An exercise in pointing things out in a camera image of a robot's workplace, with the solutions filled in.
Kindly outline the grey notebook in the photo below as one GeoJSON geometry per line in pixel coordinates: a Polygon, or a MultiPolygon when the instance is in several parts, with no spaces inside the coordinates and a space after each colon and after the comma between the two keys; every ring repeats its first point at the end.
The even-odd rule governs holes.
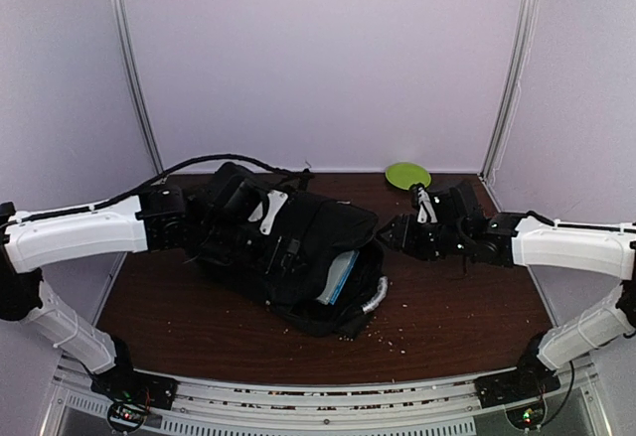
{"type": "Polygon", "coordinates": [[[334,305],[354,269],[359,256],[358,250],[350,250],[336,256],[332,261],[325,287],[316,301],[323,305],[334,305]]]}

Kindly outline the black student backpack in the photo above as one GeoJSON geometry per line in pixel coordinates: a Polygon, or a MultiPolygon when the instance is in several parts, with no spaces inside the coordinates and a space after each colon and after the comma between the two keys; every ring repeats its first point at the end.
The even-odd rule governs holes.
{"type": "MultiPolygon", "coordinates": [[[[188,247],[186,254],[216,284],[265,307],[299,331],[312,337],[337,335],[355,339],[371,322],[389,285],[383,272],[384,253],[375,240],[378,217],[348,202],[309,192],[311,178],[308,171],[302,171],[272,183],[243,166],[226,163],[207,183],[185,192],[196,197],[198,203],[210,203],[231,186],[251,181],[289,193],[290,200],[275,222],[294,221],[303,227],[303,273],[299,276],[267,277],[235,270],[206,272],[198,267],[198,249],[188,247]],[[358,250],[359,256],[337,302],[317,302],[332,261],[350,250],[358,250]]],[[[195,217],[206,223],[229,221],[208,209],[196,211],[195,217]]]]}

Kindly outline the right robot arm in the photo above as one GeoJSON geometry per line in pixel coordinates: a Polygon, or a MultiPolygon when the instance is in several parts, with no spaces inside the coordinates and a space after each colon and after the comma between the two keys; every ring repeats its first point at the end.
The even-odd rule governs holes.
{"type": "Polygon", "coordinates": [[[380,243],[422,261],[461,255],[499,267],[558,267],[618,280],[604,298],[568,322],[531,339],[509,379],[516,396],[532,396],[566,363],[618,337],[635,334],[635,227],[563,222],[535,212],[474,212],[423,221],[399,215],[377,233],[380,243]]]}

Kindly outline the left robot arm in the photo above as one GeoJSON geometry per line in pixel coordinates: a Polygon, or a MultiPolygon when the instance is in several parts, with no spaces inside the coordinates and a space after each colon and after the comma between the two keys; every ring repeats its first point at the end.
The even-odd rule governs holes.
{"type": "Polygon", "coordinates": [[[79,360],[122,400],[143,389],[127,344],[97,329],[65,303],[43,277],[44,266],[108,253],[201,248],[212,227],[199,210],[227,218],[250,239],[271,235],[290,195],[247,181],[210,203],[178,187],[148,186],[99,203],[38,213],[1,206],[1,318],[34,325],[56,348],[79,360]]]}

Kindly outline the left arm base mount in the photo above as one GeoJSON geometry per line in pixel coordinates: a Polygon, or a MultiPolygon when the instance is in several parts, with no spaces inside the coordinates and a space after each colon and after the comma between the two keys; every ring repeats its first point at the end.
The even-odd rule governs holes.
{"type": "Polygon", "coordinates": [[[127,344],[118,337],[112,339],[114,367],[102,373],[89,372],[90,389],[111,401],[106,411],[110,428],[115,433],[129,434],[144,425],[153,408],[172,408],[178,381],[136,370],[127,344]]]}

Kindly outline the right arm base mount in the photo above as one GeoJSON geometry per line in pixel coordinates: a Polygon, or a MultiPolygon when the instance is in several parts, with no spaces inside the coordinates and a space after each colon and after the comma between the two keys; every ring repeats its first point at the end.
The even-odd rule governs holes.
{"type": "Polygon", "coordinates": [[[507,411],[508,422],[514,428],[528,432],[539,430],[551,420],[546,395],[560,389],[556,371],[546,368],[538,358],[540,342],[545,334],[542,332],[531,338],[513,369],[474,380],[482,408],[532,399],[533,402],[526,407],[507,411]]]}

